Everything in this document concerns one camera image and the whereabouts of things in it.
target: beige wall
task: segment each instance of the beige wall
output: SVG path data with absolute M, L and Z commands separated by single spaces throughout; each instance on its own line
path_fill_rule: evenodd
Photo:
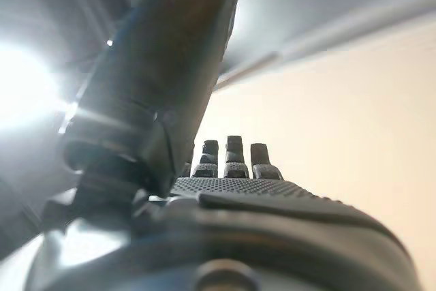
M 436 23 L 427 21 L 216 92 L 196 144 L 216 138 L 223 150 L 239 134 L 248 162 L 249 144 L 265 142 L 286 179 L 397 233 L 436 290 L 435 113 Z

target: knurled surface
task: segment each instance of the knurled surface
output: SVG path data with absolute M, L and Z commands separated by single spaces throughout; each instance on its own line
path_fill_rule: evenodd
M 253 166 L 253 178 L 257 179 L 272 179 L 271 175 L 278 175 L 278 179 L 283 180 L 280 170 L 271 164 L 258 164 Z
M 213 177 L 218 176 L 218 166 L 215 164 L 198 164 L 192 172 L 192 175 L 195 175 L 198 170 L 210 170 L 213 174 Z M 208 177 L 193 177 L 193 178 L 187 178 L 187 179 L 209 179 Z
M 292 182 L 264 179 L 179 178 L 173 193 L 231 192 L 294 198 L 318 198 Z
M 245 176 L 248 178 L 248 167 L 244 163 L 226 163 L 224 167 L 224 177 L 232 170 L 242 170 L 245 173 Z

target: bright light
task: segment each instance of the bright light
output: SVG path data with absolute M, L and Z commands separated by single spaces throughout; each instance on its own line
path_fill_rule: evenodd
M 44 64 L 24 50 L 0 46 L 0 127 L 26 123 L 58 105 Z
M 72 266 L 113 252 L 129 242 L 123 232 L 102 232 L 77 219 L 67 229 L 61 263 Z

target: robotic hand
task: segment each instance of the robotic hand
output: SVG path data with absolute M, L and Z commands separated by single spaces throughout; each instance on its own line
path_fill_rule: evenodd
M 49 200 L 43 239 L 2 290 L 420 290 L 399 240 L 372 217 L 284 181 L 265 144 L 193 141 L 236 0 L 143 0 L 61 128 L 76 189 Z

